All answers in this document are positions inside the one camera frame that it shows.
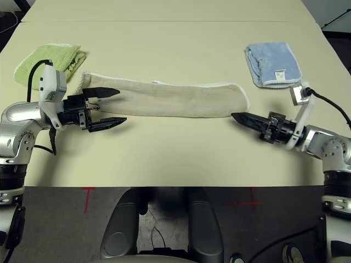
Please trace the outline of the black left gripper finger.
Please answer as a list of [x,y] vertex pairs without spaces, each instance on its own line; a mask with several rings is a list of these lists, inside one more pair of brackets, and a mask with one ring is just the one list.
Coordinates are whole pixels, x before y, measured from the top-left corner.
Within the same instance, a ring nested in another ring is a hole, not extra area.
[[106,87],[83,88],[83,95],[85,98],[109,98],[119,93],[120,91],[114,88],[106,88]]
[[111,129],[115,126],[118,126],[127,120],[126,117],[110,117],[110,118],[103,118],[98,122],[92,122],[88,124],[88,131],[92,132],[99,132],[102,130]]

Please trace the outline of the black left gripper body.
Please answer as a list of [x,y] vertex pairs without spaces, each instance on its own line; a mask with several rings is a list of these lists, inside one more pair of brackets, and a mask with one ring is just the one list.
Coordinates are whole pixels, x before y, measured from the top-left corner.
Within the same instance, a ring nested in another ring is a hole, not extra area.
[[63,111],[58,113],[58,119],[62,125],[74,124],[87,129],[92,120],[84,95],[71,95],[63,100]]

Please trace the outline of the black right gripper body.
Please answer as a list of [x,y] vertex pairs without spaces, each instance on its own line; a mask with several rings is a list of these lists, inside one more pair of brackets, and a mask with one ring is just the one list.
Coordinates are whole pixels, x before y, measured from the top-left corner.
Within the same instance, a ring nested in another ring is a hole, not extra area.
[[286,119],[285,115],[269,112],[267,127],[259,135],[265,142],[287,144],[296,128],[296,123]]

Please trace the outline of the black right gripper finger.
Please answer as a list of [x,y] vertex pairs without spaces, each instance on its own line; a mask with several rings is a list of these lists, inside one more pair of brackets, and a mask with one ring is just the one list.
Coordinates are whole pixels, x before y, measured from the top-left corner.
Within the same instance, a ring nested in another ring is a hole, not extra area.
[[253,129],[257,132],[264,132],[266,131],[268,124],[249,124],[249,125],[244,125],[250,129]]
[[268,124],[269,120],[265,117],[254,115],[248,112],[237,112],[231,114],[234,120],[242,125],[249,124]]

